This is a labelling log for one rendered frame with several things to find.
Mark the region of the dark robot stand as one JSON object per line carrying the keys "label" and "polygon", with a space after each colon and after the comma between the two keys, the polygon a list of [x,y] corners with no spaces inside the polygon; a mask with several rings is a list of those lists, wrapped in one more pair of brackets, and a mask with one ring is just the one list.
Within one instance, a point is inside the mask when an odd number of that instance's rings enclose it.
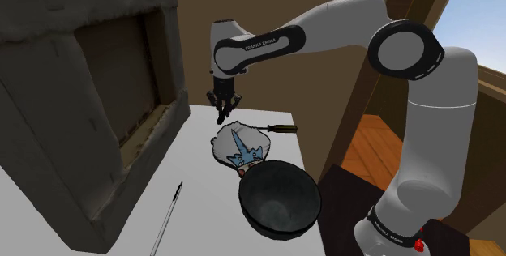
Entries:
{"label": "dark robot stand", "polygon": [[[363,256],[354,225],[384,192],[338,165],[328,170],[318,187],[322,198],[318,225],[326,256]],[[423,226],[423,240],[431,256],[470,256],[469,238],[438,220]]]}

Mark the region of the white and blue plush toy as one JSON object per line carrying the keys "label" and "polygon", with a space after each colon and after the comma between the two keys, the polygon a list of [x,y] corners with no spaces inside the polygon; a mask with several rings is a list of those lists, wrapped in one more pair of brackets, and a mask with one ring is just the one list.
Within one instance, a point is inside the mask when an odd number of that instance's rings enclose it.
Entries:
{"label": "white and blue plush toy", "polygon": [[243,177],[251,167],[266,160],[271,140],[255,127],[232,122],[218,130],[211,145],[214,159]]}

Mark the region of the window with wooden frame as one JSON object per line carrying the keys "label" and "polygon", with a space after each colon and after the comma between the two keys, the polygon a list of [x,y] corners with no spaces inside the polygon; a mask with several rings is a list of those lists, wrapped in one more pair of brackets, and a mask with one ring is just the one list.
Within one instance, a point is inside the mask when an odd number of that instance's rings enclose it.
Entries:
{"label": "window with wooden frame", "polygon": [[434,33],[444,46],[468,49],[479,65],[506,74],[506,0],[449,0]]}

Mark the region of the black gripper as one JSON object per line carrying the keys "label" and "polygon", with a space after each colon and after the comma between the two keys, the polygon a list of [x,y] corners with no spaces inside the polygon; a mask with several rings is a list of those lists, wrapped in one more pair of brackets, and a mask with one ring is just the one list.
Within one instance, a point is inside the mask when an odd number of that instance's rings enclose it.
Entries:
{"label": "black gripper", "polygon": [[[238,106],[242,97],[239,94],[234,95],[234,77],[223,79],[213,77],[213,91],[208,91],[206,96],[209,103],[218,112],[217,123],[222,124],[228,118],[231,112]],[[221,107],[219,100],[227,100]]]}

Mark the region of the white pen with black cap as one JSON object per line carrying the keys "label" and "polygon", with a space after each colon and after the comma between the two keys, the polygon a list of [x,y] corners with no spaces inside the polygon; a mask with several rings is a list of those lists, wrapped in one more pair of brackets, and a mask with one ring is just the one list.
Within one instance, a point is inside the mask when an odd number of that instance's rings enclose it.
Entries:
{"label": "white pen with black cap", "polygon": [[174,193],[174,196],[172,198],[172,201],[169,205],[169,208],[165,214],[165,218],[163,220],[163,223],[162,223],[162,226],[159,230],[159,233],[157,234],[157,238],[154,242],[154,245],[152,247],[152,250],[150,252],[150,255],[149,256],[156,256],[157,255],[157,251],[159,249],[159,246],[160,246],[160,243],[161,243],[161,240],[165,234],[165,230],[168,226],[168,223],[169,223],[169,219],[173,213],[173,210],[174,210],[174,207],[176,205],[176,202],[178,200],[178,196],[180,195],[180,192],[181,192],[181,189],[182,189],[182,185],[183,185],[183,181],[181,181],[179,184],[178,184],[178,188],[176,189],[175,193]]}

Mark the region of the black bowl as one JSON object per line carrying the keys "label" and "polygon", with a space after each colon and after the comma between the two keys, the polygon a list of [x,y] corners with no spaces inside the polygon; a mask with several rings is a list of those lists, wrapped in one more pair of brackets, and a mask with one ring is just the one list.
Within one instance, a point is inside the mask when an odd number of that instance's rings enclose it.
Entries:
{"label": "black bowl", "polygon": [[277,241],[300,237],[317,221],[322,198],[314,179],[282,160],[260,162],[241,177],[238,201],[248,224]]}

